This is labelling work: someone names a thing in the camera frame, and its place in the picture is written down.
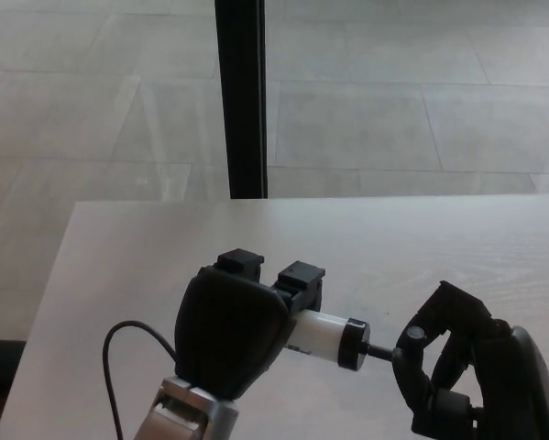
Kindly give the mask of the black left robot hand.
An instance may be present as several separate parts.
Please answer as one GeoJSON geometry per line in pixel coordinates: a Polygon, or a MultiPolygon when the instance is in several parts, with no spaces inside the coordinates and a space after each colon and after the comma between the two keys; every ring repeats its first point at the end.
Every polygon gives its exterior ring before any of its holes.
{"type": "Polygon", "coordinates": [[[324,269],[296,261],[268,286],[263,262],[241,248],[221,254],[181,301],[174,373],[219,399],[239,399],[286,346],[298,314],[321,308],[324,269]]]}

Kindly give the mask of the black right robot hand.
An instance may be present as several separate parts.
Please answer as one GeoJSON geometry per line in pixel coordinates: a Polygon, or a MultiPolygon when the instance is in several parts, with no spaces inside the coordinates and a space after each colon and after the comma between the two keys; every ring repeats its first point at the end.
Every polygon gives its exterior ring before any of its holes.
{"type": "Polygon", "coordinates": [[[403,329],[394,376],[431,439],[549,439],[549,371],[531,335],[441,281],[403,329]]]}

